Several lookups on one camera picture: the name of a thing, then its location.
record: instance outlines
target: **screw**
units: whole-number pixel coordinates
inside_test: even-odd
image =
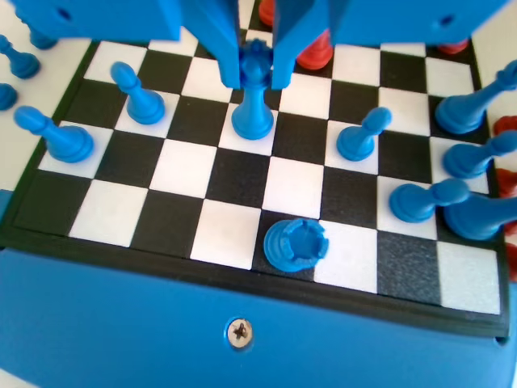
[[[233,320],[226,332],[229,344],[235,349],[243,349],[251,344],[253,339],[253,329],[251,323],[245,319],[238,318]]]

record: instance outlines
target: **white square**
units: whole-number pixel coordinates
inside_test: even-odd
[[[500,314],[498,263],[495,251],[438,242],[442,306]]]
[[[272,32],[248,30],[246,33],[246,40],[260,39],[265,40],[267,46],[273,47],[273,34]]]
[[[151,40],[149,49],[194,57],[195,50],[197,49],[197,39],[195,36],[185,27],[181,27],[179,39],[177,42],[173,40]]]
[[[204,198],[216,147],[165,140],[150,188]]]
[[[380,50],[337,44],[334,50],[332,79],[379,86]]]
[[[427,93],[448,97],[474,92],[470,66],[464,63],[426,58]]]
[[[427,95],[381,87],[379,105],[392,113],[393,121],[388,129],[421,136],[431,134]]]
[[[227,148],[229,150],[250,152],[252,154],[260,154],[270,156],[271,151],[273,150],[273,141],[275,140],[275,130],[276,130],[276,117],[278,116],[277,111],[272,111],[273,118],[275,121],[273,122],[273,128],[267,134],[266,137],[258,140],[247,140],[244,137],[240,137],[235,132],[232,124],[232,114],[235,108],[237,107],[236,103],[231,103],[228,106],[228,111],[226,112],[225,125],[223,126],[223,130],[221,133],[221,139],[219,140],[219,146],[221,148]]]
[[[314,269],[314,281],[377,292],[377,231],[359,226],[320,221],[329,250]]]
[[[405,183],[416,184],[422,188],[429,188],[428,184],[411,182],[409,180],[401,180],[379,176],[377,179],[377,229],[386,230],[388,232],[406,234],[409,236],[429,238],[436,240],[436,222],[435,215],[425,221],[419,223],[404,222],[398,219],[392,213],[389,207],[389,196],[399,186]]]
[[[267,172],[263,208],[319,218],[322,186],[323,166],[272,157]]]
[[[431,138],[431,172],[433,183],[441,182],[442,180],[452,178],[443,168],[442,160],[445,153],[455,144],[468,144],[462,141],[442,139],[441,137]],[[468,184],[470,190],[473,192],[480,192],[488,194],[488,179],[486,174],[480,175],[473,179],[464,179]]]
[[[104,151],[106,151],[107,143],[110,142],[113,129],[92,127],[91,125],[75,124],[67,121],[62,121],[60,126],[64,127],[66,125],[77,125],[88,131],[94,139],[94,150],[92,154],[81,162],[66,163],[53,158],[47,151],[41,159],[41,163],[38,168],[40,170],[93,179],[97,173],[101,160],[103,160]]]
[[[260,209],[204,200],[191,259],[251,269]]]
[[[146,188],[93,180],[69,236],[129,247],[146,195]]]
[[[118,61],[127,63],[138,74],[146,52],[147,48],[102,41],[97,48],[94,59],[91,60],[90,67],[88,67],[84,78],[115,83],[113,78],[111,78],[110,69]]]
[[[291,83],[282,91],[280,111],[327,120],[331,85],[329,78],[293,73]]]
[[[139,133],[140,135],[145,136],[155,136],[161,138],[167,137],[170,123],[172,122],[172,117],[174,116],[174,112],[176,112],[176,107],[178,106],[179,95],[173,95],[172,93],[165,93],[161,91],[157,91],[157,93],[163,98],[163,102],[165,103],[165,115],[160,121],[151,125],[137,123],[135,120],[129,117],[128,97],[126,99],[126,103],[124,104],[124,108],[122,108],[119,119],[116,122],[115,129],[124,132]]]
[[[228,103],[232,90],[221,82],[217,61],[194,57],[181,94]]]
[[[325,165],[335,168],[341,168],[342,170],[364,172],[366,174],[378,174],[379,172],[379,137],[375,136],[373,141],[375,143],[375,149],[373,153],[366,159],[352,162],[351,160],[345,159],[338,151],[336,142],[338,136],[342,130],[347,127],[356,126],[353,124],[342,123],[340,121],[330,120],[327,125],[326,131],[326,149],[325,149]]]
[[[424,43],[383,43],[380,45],[382,51],[415,55],[416,57],[426,56],[426,45]]]

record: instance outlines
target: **chess board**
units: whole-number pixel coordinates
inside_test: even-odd
[[[242,2],[240,14],[241,39],[271,45],[258,3]],[[163,97],[163,120],[142,126],[128,117],[126,95],[109,74],[115,61]],[[96,42],[53,117],[87,129],[95,151],[66,164],[40,141],[0,244],[407,325],[504,336],[502,235],[468,241],[440,211],[415,225],[388,206],[401,183],[446,179],[441,158],[450,146],[488,139],[486,123],[454,138],[433,118],[443,97],[479,88],[472,45],[455,56],[423,44],[339,45],[324,69],[296,66],[288,88],[267,91],[274,128],[247,141],[231,125],[242,91],[221,83],[217,62],[188,31],[176,43]],[[336,149],[340,130],[377,106],[391,110],[393,123],[370,158],[348,162]],[[497,195],[492,168],[468,183]],[[264,256],[264,236],[297,217],[319,220],[330,249],[314,269],[282,273]]]

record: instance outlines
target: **blue chess piece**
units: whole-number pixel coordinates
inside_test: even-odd
[[[81,162],[88,158],[94,142],[81,127],[57,127],[52,120],[33,107],[19,107],[15,111],[16,124],[46,140],[48,152],[57,160],[67,163]]]
[[[485,173],[495,156],[517,150],[517,131],[506,131],[488,140],[485,145],[453,145],[443,156],[443,168],[457,178],[475,178]]]
[[[11,109],[18,99],[18,93],[11,85],[0,83],[0,111]]]
[[[517,60],[498,71],[494,82],[471,95],[454,95],[443,100],[435,110],[439,126],[455,135],[479,128],[485,111],[504,91],[517,88]]]
[[[284,272],[313,268],[329,249],[324,232],[313,220],[279,221],[266,233],[266,258],[273,267]]]
[[[473,194],[465,202],[445,208],[448,227],[461,237],[487,240],[499,228],[517,220],[517,198],[490,199]]]
[[[457,204],[469,196],[469,186],[460,179],[446,179],[428,189],[408,183],[393,190],[389,196],[389,207],[400,220],[424,222],[432,217],[436,206]]]
[[[339,134],[336,143],[341,156],[353,162],[366,159],[375,148],[373,138],[381,134],[391,120],[389,109],[380,107],[372,109],[360,127],[345,128]]]
[[[140,124],[155,124],[165,115],[163,98],[155,91],[142,89],[142,82],[126,63],[116,62],[111,77],[121,91],[129,95],[128,114]]]
[[[26,79],[36,75],[40,70],[40,61],[29,53],[19,53],[4,35],[0,35],[0,53],[5,54],[11,62],[11,73]]]
[[[232,114],[235,132],[245,139],[258,140],[273,128],[273,114],[264,103],[264,91],[271,84],[272,50],[262,40],[246,42],[241,50],[241,85],[244,99]]]

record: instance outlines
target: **red chess piece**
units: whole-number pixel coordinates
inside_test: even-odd
[[[517,281],[517,246],[507,242],[506,257],[508,258],[508,267],[510,268],[510,280]]]
[[[454,55],[457,53],[461,53],[463,50],[465,50],[467,48],[468,45],[469,45],[469,40],[466,39],[466,40],[462,40],[460,43],[441,44],[440,46],[438,46],[438,50],[441,51],[442,53]]]
[[[499,135],[504,131],[517,129],[517,116],[503,116],[494,124],[494,134]]]
[[[258,6],[258,16],[262,23],[271,27],[275,19],[275,0],[262,0]]]
[[[501,198],[511,198],[517,196],[517,172],[496,169],[499,183],[499,196]]]
[[[334,50],[330,45],[330,33],[329,30],[326,30],[298,56],[296,61],[304,69],[320,70],[329,63],[333,54]]]

